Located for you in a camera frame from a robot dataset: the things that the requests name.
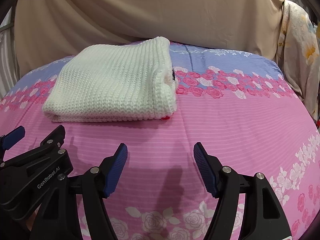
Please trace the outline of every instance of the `bed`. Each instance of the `bed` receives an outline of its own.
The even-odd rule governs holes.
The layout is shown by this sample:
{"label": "bed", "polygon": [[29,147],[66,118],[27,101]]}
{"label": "bed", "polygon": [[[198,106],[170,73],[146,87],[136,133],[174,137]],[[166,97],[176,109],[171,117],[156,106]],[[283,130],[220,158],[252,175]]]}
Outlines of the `bed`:
{"label": "bed", "polygon": [[[217,201],[206,192],[192,155],[200,141],[209,154],[238,173],[263,172],[299,239],[320,205],[320,135],[277,65],[235,50],[170,44],[177,112],[168,120],[64,122],[73,175],[129,149],[116,192],[105,204],[118,239],[202,239]],[[58,124],[42,113],[65,57],[25,75],[0,103],[0,127],[23,125],[26,137],[6,159],[37,147]],[[239,199],[232,240],[241,227]],[[90,239],[81,198],[80,226]]]}

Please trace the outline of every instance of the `blue gripper pad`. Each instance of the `blue gripper pad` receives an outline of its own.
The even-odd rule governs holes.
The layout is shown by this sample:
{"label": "blue gripper pad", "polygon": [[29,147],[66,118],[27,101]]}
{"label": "blue gripper pad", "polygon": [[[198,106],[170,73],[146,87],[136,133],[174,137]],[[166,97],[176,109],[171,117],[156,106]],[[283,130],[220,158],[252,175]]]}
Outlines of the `blue gripper pad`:
{"label": "blue gripper pad", "polygon": [[106,197],[109,197],[110,194],[116,190],[123,167],[127,161],[128,148],[124,143],[120,144],[114,157],[115,160],[106,176],[106,183],[103,189],[103,193]]}
{"label": "blue gripper pad", "polygon": [[14,129],[10,133],[4,136],[2,141],[2,149],[9,150],[13,145],[15,145],[18,141],[24,138],[26,131],[23,126],[19,126]]}
{"label": "blue gripper pad", "polygon": [[217,179],[206,159],[206,155],[208,154],[205,152],[201,143],[196,143],[193,147],[193,156],[195,158],[207,192],[211,193],[212,196],[215,197],[218,193]]}

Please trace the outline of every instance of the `floral fabric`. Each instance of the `floral fabric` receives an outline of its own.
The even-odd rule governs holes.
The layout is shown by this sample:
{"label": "floral fabric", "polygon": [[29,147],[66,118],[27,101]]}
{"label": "floral fabric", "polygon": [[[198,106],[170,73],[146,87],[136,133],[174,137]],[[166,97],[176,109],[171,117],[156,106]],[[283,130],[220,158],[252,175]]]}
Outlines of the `floral fabric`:
{"label": "floral fabric", "polygon": [[318,119],[320,56],[316,32],[309,15],[285,0],[278,41],[278,65],[285,79],[314,120]]}
{"label": "floral fabric", "polygon": [[[205,190],[193,158],[200,141],[238,173],[266,176],[298,240],[320,208],[320,135],[278,66],[251,53],[173,42],[170,56],[179,81],[177,112],[167,120],[63,123],[71,176],[99,165],[123,142],[128,161],[104,201],[118,239],[201,240],[217,200]],[[1,134],[26,129],[6,159],[37,147],[57,126],[44,117],[42,103],[71,58],[27,74],[0,101]],[[81,196],[77,203],[89,240]],[[243,214],[241,195],[231,240],[238,239]]]}

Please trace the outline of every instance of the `white knit fabric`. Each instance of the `white knit fabric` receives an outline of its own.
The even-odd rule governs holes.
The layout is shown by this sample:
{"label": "white knit fabric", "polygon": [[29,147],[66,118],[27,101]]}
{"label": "white knit fabric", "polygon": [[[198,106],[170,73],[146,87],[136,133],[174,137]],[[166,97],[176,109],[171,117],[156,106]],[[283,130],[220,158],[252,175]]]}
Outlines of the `white knit fabric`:
{"label": "white knit fabric", "polygon": [[136,45],[87,47],[61,70],[43,105],[55,122],[161,119],[176,111],[175,89],[163,37]]}

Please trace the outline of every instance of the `pink bedsheet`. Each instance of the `pink bedsheet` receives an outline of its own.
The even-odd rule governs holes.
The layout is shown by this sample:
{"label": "pink bedsheet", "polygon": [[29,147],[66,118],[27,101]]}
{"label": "pink bedsheet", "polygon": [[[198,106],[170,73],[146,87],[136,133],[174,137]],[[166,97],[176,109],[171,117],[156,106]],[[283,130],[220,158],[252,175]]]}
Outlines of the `pink bedsheet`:
{"label": "pink bedsheet", "polygon": [[[236,71],[229,73],[214,73],[215,68],[207,67],[211,71],[204,74],[212,75],[211,79],[203,77],[211,85],[203,89],[201,82],[195,82],[199,73],[186,71],[174,57],[172,62],[181,85],[177,90],[178,110],[171,119],[63,123],[63,148],[68,150],[74,167],[71,175],[99,165],[123,142],[128,146],[128,160],[116,191],[105,201],[118,239],[201,240],[217,200],[206,192],[193,158],[193,145],[200,141],[209,154],[238,173],[265,174],[284,208],[293,239],[298,240],[318,213],[320,200],[320,135],[303,104],[289,93],[278,97],[272,91],[268,97],[246,90],[244,99],[232,86],[213,92],[219,83],[215,86],[212,76],[227,73],[226,77],[234,77],[235,73],[238,80],[242,78],[235,67]],[[38,85],[25,88],[28,101],[21,99],[19,107],[10,108],[7,103],[18,101],[23,87],[15,92],[16,87],[4,98],[6,102],[0,103],[1,134],[19,125],[26,129],[25,138],[6,153],[5,159],[39,146],[57,127],[41,110],[47,87],[53,86],[55,78],[46,76]],[[45,92],[37,95],[35,87]],[[78,206],[84,239],[90,239],[81,197]],[[239,234],[243,208],[241,196],[232,240]]]}

